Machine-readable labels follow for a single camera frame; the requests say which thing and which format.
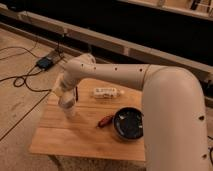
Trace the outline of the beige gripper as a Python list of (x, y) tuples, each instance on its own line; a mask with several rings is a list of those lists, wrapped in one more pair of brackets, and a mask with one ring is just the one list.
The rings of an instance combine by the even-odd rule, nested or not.
[(74, 80), (71, 76), (60, 74), (53, 86), (53, 93), (62, 97), (65, 93), (71, 93), (74, 90)]

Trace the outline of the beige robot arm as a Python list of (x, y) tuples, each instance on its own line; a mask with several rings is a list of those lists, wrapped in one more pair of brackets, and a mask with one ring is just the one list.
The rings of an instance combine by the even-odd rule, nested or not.
[(83, 54), (65, 63), (54, 87), (62, 107), (85, 78), (142, 92), (147, 171), (209, 171), (204, 93), (193, 73), (175, 66), (98, 64)]

